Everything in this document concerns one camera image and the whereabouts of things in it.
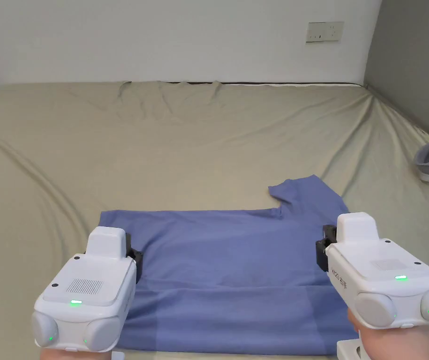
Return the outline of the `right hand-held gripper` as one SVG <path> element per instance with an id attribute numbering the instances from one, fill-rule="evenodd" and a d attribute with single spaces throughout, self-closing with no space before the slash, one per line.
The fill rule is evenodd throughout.
<path id="1" fill-rule="evenodd" d="M 369 214 L 342 214 L 336 225 L 323 225 L 316 262 L 367 328 L 429 325 L 429 266 L 396 242 L 380 238 Z"/>

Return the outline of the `person's left hand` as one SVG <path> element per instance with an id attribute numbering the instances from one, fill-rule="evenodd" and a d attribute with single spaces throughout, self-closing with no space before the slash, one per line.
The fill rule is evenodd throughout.
<path id="1" fill-rule="evenodd" d="M 123 360 L 120 352 L 70 352 L 57 349 L 42 349 L 41 360 Z"/>

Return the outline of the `person's right hand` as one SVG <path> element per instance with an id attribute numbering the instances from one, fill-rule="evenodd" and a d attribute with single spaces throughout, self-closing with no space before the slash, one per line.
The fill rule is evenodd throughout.
<path id="1" fill-rule="evenodd" d="M 429 360 L 429 326 L 374 330 L 347 311 L 354 330 L 372 360 Z"/>

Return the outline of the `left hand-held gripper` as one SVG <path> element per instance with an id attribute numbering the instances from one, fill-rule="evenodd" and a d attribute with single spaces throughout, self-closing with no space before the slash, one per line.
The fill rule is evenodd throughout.
<path id="1" fill-rule="evenodd" d="M 143 254 L 121 228 L 96 227 L 85 253 L 75 254 L 37 298 L 31 317 L 35 344 L 71 352 L 115 353 Z"/>

